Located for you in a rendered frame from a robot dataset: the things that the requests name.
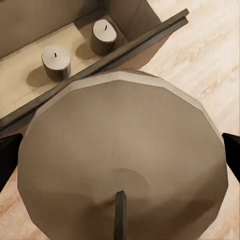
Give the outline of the pillar candle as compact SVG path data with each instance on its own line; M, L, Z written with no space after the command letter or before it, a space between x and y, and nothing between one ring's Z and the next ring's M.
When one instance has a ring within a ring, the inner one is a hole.
M92 27L90 48L99 56L111 53L117 38L115 25L108 20L98 20Z
M64 81L71 74L71 57L69 52L59 46L51 45L42 53L42 62L46 74L54 81Z
M115 68L36 110L17 189L49 240L198 240L229 187L224 138L162 77Z

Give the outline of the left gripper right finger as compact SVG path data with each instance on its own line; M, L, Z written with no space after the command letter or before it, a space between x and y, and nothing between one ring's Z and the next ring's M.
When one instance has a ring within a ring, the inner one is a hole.
M224 132L222 137L225 145L226 164L240 182L240 136Z

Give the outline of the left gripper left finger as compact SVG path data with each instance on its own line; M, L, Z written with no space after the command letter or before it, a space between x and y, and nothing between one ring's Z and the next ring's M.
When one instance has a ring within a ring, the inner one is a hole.
M18 166L18 152L23 139L21 133L0 138L0 193Z

